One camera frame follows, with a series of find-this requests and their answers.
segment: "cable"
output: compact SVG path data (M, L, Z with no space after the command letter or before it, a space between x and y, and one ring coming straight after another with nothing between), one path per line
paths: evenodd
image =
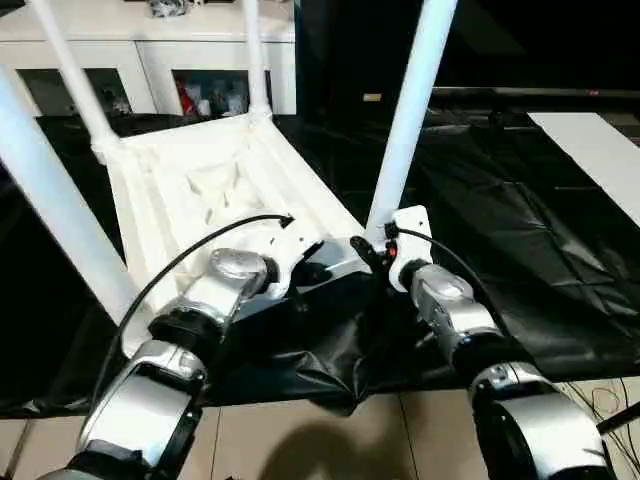
M500 327L502 327L502 330L504 330L505 332L508 331L504 325L502 316L500 315L500 310L498 310L496 303L493 301L493 299L491 298L491 295L489 294L489 289L487 288L485 283L482 280L480 280L480 277L476 274L473 268L471 268L471 266L467 262L465 262L462 259L462 257L460 257L460 255L458 255L456 252L451 250L444 243L440 242L439 240L436 240L433 237L430 237L429 235L425 235L424 233L416 232L414 230L407 230L404 228L397 228L395 231L398 233L404 233L406 235L412 235L414 237L421 238L425 242L429 242L435 245L436 247L440 248L441 250L445 251L451 258L453 258L458 263L458 265L460 265L462 269L467 273L467 275L471 277L471 279L476 283L478 288L482 290L482 293L485 297L485 303L487 304L489 309L492 310L491 313L493 313L495 318L499 319L500 323L502 323L502 325L500 325Z
M567 386L569 388L571 388L571 390L573 390L576 393L576 395L578 395L580 400L582 400L582 402L587 407L589 407L589 410L591 410L591 413L593 414L594 417L596 417L598 420L603 420L602 415L600 415L600 413L596 410L596 407L594 405L589 403L589 400L587 400L587 397L584 394L584 392L582 392L582 390L580 390L576 385L574 385L571 382L568 382ZM622 442L622 440L620 439L620 437L618 437L618 435L616 433L609 432L608 435L611 436L611 438L613 439L613 441L616 444L616 446L618 447L618 449L627 457L627 461L629 462L629 464L634 469L634 472L633 472L634 477L638 478L637 474L640 474L640 463L636 462L636 460L631 456L631 453L629 452L629 449L624 445L624 443Z
M182 262L185 258L187 258L189 255L191 255L193 252L195 252L197 249L199 249L203 245L218 238L220 235L230 232L231 230L234 230L243 225L247 225L253 222L258 222L261 220L280 220L282 226L286 227L293 221L293 218L286 217L284 215L275 215L275 214L255 215L253 217L245 218L243 220L238 220L237 222L227 225L226 227L222 227L219 230L216 230L215 232L210 233L209 235L201 238L196 243L194 243L189 248L187 248L185 251L180 253L176 258L171 260L167 264L167 266L164 267L162 270L160 270L160 272L155 277L153 277L151 281L140 291L138 296L133 300L133 302L131 302L131 305L129 306L127 312L122 317L122 321L120 322L120 325L118 325L116 333L111 339L111 344L109 345L109 349L107 350L107 355L105 356L104 361L102 362L102 367L100 368L100 373L98 374L98 379L96 380L96 384L93 388L93 394L91 395L91 410L93 410L96 407L96 404L98 402L98 397L100 396L100 391L102 390L102 384L104 383L104 379L107 376L107 372L109 371L109 365L111 364L111 361L113 360L113 357L115 357L116 352L118 350L120 338L122 337L122 334L127 328L127 325L133 318L133 314L136 312L136 310L138 309L142 301L145 299L145 297L149 294L151 289L155 287L158 284L158 282L160 282L160 280L162 280L165 277L165 275L167 275L167 273L173 270L176 267L176 265L178 265L180 262Z
M622 391L624 392L624 408L629 408L629 392L627 391L627 384L624 383L622 377L620 377L620 383L622 384ZM633 458L636 459L636 463L640 465L640 460L638 460L638 452L636 452L636 446L633 443L633 437L631 436L631 425L627 423L627 436L629 437L629 446L631 447L631 451L633 452Z

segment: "tile floor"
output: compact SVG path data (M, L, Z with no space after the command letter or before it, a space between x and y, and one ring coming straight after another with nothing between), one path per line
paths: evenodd
M640 383L630 387L635 391ZM604 391L599 383L582 382L579 388L587 397ZM598 403L605 410L621 407L611 398ZM72 455L82 420L33 422L15 480L32 480L62 466ZM22 421L0 421L0 471L22 426ZM622 455L612 454L619 478L634 479ZM484 480L487 475L466 393L445 391L374 396L348 418L306 401L207 409L180 479L229 477Z

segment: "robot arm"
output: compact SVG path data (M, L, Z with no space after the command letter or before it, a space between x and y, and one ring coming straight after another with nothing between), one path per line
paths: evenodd
M394 222L392 231L429 234L424 207L400 210ZM395 238L390 282L409 292L463 380L490 478L614 478L593 420L538 371L519 343L503 334L474 299L469 283L432 264L424 242L417 245L418 239L409 237L399 233Z
M47 480L178 477L201 417L207 368L241 304L278 283L270 260L215 250L207 271L154 319L80 434L78 453Z

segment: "black plastic sheet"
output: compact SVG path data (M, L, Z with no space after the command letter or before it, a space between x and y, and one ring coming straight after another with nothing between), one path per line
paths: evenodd
M364 222L388 130L276 121ZM183 122L112 119L121 135ZM41 126L121 251L107 172L81 122ZM6 174L0 192L0 415L84 412L114 327ZM477 270L545 374L638 373L638 227L527 117L432 115L403 204L427 206L434 236ZM348 413L375 392L456 386L408 299L383 280L352 275L237 323L207 401L310 398Z

